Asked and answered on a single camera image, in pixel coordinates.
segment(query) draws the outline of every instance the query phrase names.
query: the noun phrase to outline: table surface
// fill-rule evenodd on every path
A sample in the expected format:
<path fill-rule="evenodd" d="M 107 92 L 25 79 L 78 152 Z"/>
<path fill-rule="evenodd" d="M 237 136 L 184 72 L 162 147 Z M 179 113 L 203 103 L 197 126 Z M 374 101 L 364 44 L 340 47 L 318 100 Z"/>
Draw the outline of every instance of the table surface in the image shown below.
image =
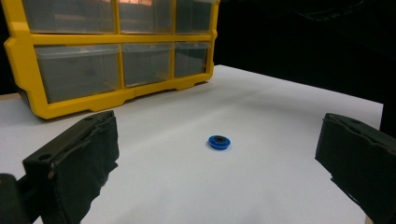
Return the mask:
<path fill-rule="evenodd" d="M 362 224 L 315 151 L 326 113 L 378 129 L 382 107 L 217 65 L 204 84 L 111 109 L 119 167 L 82 223 Z M 90 114 L 43 120 L 22 99 L 1 101 L 0 172 L 21 178 L 24 158 Z M 230 147 L 211 148 L 214 134 Z"/>

